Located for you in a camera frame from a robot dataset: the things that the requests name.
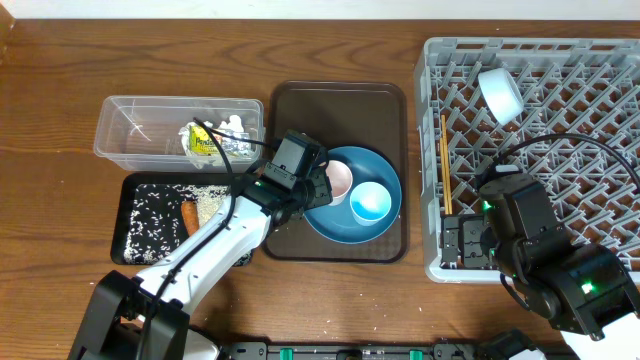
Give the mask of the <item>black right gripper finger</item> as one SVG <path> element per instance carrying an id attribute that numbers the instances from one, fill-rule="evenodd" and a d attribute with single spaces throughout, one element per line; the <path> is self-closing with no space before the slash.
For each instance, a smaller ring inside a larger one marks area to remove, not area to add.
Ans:
<path id="1" fill-rule="evenodd" d="M 464 216 L 460 220 L 459 246 L 465 268 L 488 266 L 488 255 L 482 248 L 482 235 L 486 229 L 483 215 Z"/>
<path id="2" fill-rule="evenodd" d="M 457 268 L 459 258 L 459 218 L 444 216 L 441 224 L 441 262 L 444 268 Z"/>

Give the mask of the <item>pink cup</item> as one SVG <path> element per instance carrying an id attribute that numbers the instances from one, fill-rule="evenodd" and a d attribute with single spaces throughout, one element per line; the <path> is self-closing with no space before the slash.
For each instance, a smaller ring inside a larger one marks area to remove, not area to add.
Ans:
<path id="1" fill-rule="evenodd" d="M 326 175 L 331 185 L 332 201 L 330 206 L 341 204 L 347 197 L 353 184 L 350 168 L 343 162 L 330 160 L 326 168 Z"/>

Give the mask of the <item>dark blue plate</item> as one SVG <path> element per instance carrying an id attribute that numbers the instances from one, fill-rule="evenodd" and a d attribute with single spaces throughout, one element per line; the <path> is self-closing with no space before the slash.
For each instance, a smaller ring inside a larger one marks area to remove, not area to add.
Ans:
<path id="1" fill-rule="evenodd" d="M 331 160 L 345 163 L 353 175 L 353 184 L 345 200 L 337 206 L 323 206 L 305 213 L 306 221 L 320 235 L 334 242 L 360 244 L 378 238 L 391 228 L 402 205 L 402 188 L 391 164 L 378 153 L 356 146 L 343 146 L 328 152 Z M 391 194 L 389 214 L 372 226 L 358 224 L 349 205 L 351 191 L 360 183 L 376 182 Z"/>

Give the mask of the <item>light blue cup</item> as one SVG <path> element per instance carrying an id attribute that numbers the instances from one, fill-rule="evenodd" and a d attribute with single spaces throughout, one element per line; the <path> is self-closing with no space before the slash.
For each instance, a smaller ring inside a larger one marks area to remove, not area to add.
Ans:
<path id="1" fill-rule="evenodd" d="M 351 191 L 349 205 L 358 224 L 372 226 L 389 214 L 392 198 L 382 184 L 363 182 Z"/>

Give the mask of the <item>wooden chopstick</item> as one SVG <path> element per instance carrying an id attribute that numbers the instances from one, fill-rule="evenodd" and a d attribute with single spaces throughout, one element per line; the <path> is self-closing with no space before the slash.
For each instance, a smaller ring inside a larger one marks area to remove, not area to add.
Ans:
<path id="1" fill-rule="evenodd" d="M 451 200 L 450 200 L 450 185 L 449 185 L 449 161 L 448 161 L 448 141 L 447 141 L 447 128 L 446 128 L 446 116 L 440 116 L 440 157 L 441 157 L 441 173 L 443 183 L 443 206 L 446 215 L 451 214 Z"/>
<path id="2" fill-rule="evenodd" d="M 452 198 L 451 198 L 451 185 L 450 185 L 450 169 L 449 169 L 449 155 L 448 155 L 448 143 L 445 135 L 441 139 L 441 161 L 443 172 L 443 197 L 445 205 L 446 215 L 452 215 Z"/>

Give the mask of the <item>yellow green snack wrapper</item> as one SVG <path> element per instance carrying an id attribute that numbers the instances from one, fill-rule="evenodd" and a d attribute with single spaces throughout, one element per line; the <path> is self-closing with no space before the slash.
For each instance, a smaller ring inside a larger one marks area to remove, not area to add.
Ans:
<path id="1" fill-rule="evenodd" d="M 227 156 L 249 157 L 254 153 L 252 145 L 248 143 L 250 135 L 232 129 L 213 129 L 212 134 Z M 198 126 L 192 126 L 188 131 L 187 148 L 196 155 L 218 155 L 218 148 L 210 139 L 206 131 Z"/>

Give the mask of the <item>grey dishwasher rack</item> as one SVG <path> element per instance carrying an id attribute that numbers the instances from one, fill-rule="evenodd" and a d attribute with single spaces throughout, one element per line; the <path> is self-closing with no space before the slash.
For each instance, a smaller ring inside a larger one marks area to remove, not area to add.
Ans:
<path id="1" fill-rule="evenodd" d="M 504 68 L 524 110 L 500 125 L 478 75 Z M 495 160 L 546 189 L 574 244 L 611 250 L 639 274 L 639 43 L 635 39 L 435 37 L 414 70 L 425 272 L 437 283 L 490 284 L 483 268 L 441 262 L 446 215 L 440 116 L 446 116 L 452 215 L 482 212 L 476 177 Z"/>

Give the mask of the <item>light blue bowl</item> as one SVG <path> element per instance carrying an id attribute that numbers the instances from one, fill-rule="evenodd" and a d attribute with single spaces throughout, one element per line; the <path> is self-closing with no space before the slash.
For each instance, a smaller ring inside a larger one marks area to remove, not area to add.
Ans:
<path id="1" fill-rule="evenodd" d="M 478 83 L 489 110 L 500 125 L 506 125 L 524 110 L 519 88 L 506 69 L 482 72 L 478 75 Z"/>

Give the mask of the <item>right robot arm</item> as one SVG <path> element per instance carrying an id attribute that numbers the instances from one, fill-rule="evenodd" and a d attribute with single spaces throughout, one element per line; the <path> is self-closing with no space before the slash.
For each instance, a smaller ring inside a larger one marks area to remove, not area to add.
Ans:
<path id="1" fill-rule="evenodd" d="M 545 186 L 516 166 L 488 168 L 476 182 L 481 248 L 507 293 L 581 359 L 638 358 L 639 290 L 621 260 L 574 244 Z"/>

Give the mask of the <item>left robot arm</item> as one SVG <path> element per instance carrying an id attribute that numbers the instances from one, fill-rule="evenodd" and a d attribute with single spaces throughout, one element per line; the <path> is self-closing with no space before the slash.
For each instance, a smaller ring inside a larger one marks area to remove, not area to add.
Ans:
<path id="1" fill-rule="evenodd" d="M 215 343 L 191 329 L 192 313 L 275 228 L 331 202 L 327 165 L 324 146 L 287 131 L 263 173 L 233 179 L 219 212 L 170 255 L 132 278 L 113 270 L 97 283 L 70 358 L 217 358 Z"/>

